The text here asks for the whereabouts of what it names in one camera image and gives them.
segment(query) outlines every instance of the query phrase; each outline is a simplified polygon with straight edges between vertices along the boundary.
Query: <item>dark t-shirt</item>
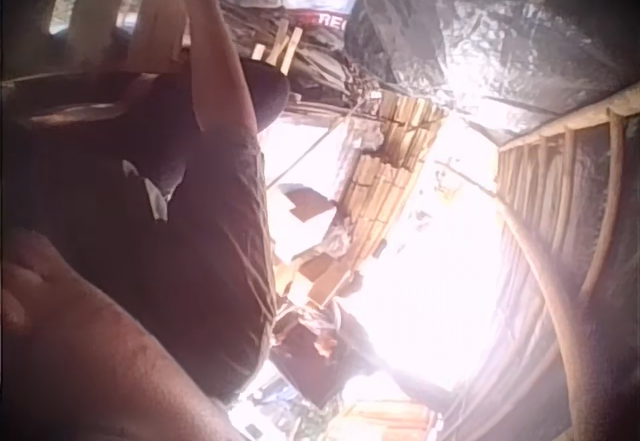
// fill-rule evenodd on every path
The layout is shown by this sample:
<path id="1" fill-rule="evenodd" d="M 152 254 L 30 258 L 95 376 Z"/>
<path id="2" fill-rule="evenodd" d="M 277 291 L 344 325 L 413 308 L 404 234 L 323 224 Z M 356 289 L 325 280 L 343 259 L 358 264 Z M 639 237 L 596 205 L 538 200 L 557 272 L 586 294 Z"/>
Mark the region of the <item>dark t-shirt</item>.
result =
<path id="1" fill-rule="evenodd" d="M 202 135 L 166 203 L 130 163 L 22 133 L 3 153 L 3 228 L 41 232 L 223 402 L 264 361 L 275 314 L 262 154 Z"/>

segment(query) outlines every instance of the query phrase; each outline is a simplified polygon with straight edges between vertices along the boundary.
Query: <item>tarp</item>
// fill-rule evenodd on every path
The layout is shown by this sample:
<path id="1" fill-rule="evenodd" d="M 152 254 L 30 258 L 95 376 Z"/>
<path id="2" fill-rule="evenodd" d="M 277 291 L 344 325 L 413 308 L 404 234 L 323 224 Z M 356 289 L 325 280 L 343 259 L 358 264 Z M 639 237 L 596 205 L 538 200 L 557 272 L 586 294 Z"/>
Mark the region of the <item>tarp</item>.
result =
<path id="1" fill-rule="evenodd" d="M 640 0 L 360 0 L 346 50 L 502 143 L 640 79 Z"/>

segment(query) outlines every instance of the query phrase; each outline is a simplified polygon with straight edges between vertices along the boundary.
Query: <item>finger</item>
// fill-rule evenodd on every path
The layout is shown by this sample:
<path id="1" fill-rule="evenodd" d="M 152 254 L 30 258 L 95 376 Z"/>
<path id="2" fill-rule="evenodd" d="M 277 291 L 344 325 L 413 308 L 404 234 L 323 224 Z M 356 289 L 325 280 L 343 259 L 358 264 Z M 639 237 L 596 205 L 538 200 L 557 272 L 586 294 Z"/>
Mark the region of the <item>finger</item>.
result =
<path id="1" fill-rule="evenodd" d="M 2 292 L 11 294 L 23 309 L 28 310 L 37 303 L 44 284 L 34 271 L 12 263 L 2 263 Z"/>
<path id="2" fill-rule="evenodd" d="M 8 261 L 34 271 L 47 282 L 68 276 L 71 267 L 43 235 L 23 229 L 12 231 L 7 240 Z"/>
<path id="3" fill-rule="evenodd" d="M 31 321 L 24 306 L 4 288 L 2 289 L 2 330 L 14 336 L 24 336 L 31 330 Z"/>

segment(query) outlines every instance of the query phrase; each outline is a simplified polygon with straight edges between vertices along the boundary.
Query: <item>bamboo pole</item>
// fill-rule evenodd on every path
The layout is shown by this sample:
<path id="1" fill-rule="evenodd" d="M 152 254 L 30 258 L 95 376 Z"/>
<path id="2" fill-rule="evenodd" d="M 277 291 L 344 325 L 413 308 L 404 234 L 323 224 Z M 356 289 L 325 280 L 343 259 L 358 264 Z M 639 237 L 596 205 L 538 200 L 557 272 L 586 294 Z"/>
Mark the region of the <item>bamboo pole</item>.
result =
<path id="1" fill-rule="evenodd" d="M 509 141 L 500 147 L 500 151 L 506 151 L 525 144 L 532 144 L 539 141 L 542 137 L 557 136 L 566 130 L 577 131 L 608 123 L 611 119 L 609 112 L 613 112 L 622 117 L 640 113 L 640 83 L 636 83 L 604 101 L 574 111 L 551 123 L 540 126 L 529 134 Z"/>
<path id="2" fill-rule="evenodd" d="M 507 223 L 510 224 L 512 229 L 515 228 L 514 236 L 519 238 L 520 243 L 524 242 L 523 250 L 528 254 L 528 259 L 532 264 L 532 269 L 540 283 L 540 288 L 542 289 L 545 301 L 549 306 L 549 311 L 558 338 L 558 341 L 549 348 L 545 357 L 536 366 L 531 376 L 519 385 L 514 395 L 509 399 L 509 402 L 506 403 L 494 416 L 492 416 L 480 430 L 476 430 L 469 441 L 476 441 L 480 439 L 482 436 L 490 432 L 490 430 L 493 429 L 500 421 L 502 421 L 502 419 L 504 419 L 504 417 L 526 397 L 533 386 L 539 382 L 540 378 L 548 372 L 554 362 L 557 362 L 560 357 L 563 359 L 563 364 L 567 374 L 571 417 L 574 424 L 574 430 L 578 433 L 577 439 L 585 441 L 604 441 L 607 439 L 608 425 L 605 419 L 605 411 L 607 404 L 610 402 L 610 396 L 612 396 L 612 382 L 609 375 L 610 368 L 607 366 L 606 358 L 593 359 L 598 351 L 597 346 L 595 346 L 596 340 L 591 338 L 592 323 L 585 323 L 585 320 L 581 318 L 585 317 L 585 312 L 582 308 L 588 304 L 593 294 L 595 284 L 600 278 L 604 259 L 606 258 L 606 254 L 613 239 L 620 200 L 624 159 L 623 120 L 620 116 L 617 116 L 612 112 L 609 112 L 608 114 L 611 121 L 611 160 L 607 205 L 605 208 L 605 216 L 596 252 L 594 253 L 594 257 L 589 267 L 585 283 L 580 290 L 579 301 L 576 303 L 580 308 L 580 312 L 575 313 L 576 319 L 571 319 L 574 318 L 574 316 L 571 316 L 571 311 L 575 310 L 575 308 L 571 306 L 569 300 L 563 299 L 566 294 L 563 294 L 561 289 L 556 289 L 560 287 L 560 285 L 557 285 L 556 287 L 553 286 L 553 283 L 558 280 L 554 281 L 553 279 L 554 274 L 552 266 L 545 266 L 546 261 L 544 259 L 544 252 L 539 251 L 535 243 L 529 244 L 529 241 L 531 240 L 527 240 L 526 228 L 524 228 L 523 225 L 518 226 L 517 217 L 511 219 L 512 223 L 513 221 L 515 221 L 515 223 L 509 223 L 510 213 L 508 206 L 504 205 L 501 200 L 495 196 L 495 194 L 478 185 L 462 173 L 458 173 L 453 168 L 448 167 L 467 182 L 496 199 L 498 205 L 504 210 Z M 546 276 L 549 274 L 551 275 L 550 278 L 540 278 L 540 275 Z M 586 324 L 586 328 L 583 327 L 583 329 L 580 329 L 580 324 L 572 326 L 574 323 L 580 323 L 581 321 L 583 324 Z M 447 433 L 443 436 L 443 439 L 447 439 L 449 436 L 450 433 Z"/>
<path id="3" fill-rule="evenodd" d="M 600 279 L 607 254 L 613 242 L 618 210 L 620 207 L 620 193 L 622 191 L 622 170 L 624 165 L 624 118 L 609 113 L 611 119 L 611 159 L 609 164 L 609 186 L 607 188 L 607 204 L 602 218 L 600 235 L 596 244 L 589 271 L 582 286 L 584 295 L 590 297 Z"/>

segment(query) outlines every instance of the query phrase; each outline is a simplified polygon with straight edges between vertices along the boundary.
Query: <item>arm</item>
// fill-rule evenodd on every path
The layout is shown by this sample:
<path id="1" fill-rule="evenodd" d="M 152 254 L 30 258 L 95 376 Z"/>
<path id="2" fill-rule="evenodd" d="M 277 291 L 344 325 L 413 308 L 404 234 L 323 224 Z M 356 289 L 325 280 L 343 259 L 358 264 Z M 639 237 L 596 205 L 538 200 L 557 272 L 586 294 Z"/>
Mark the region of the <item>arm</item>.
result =
<path id="1" fill-rule="evenodd" d="M 185 0 L 191 23 L 193 106 L 202 131 L 223 124 L 257 133 L 238 54 L 218 0 Z"/>
<path id="2" fill-rule="evenodd" d="M 8 244 L 3 394 L 14 418 L 71 439 L 240 439 L 160 344 L 45 238 Z"/>

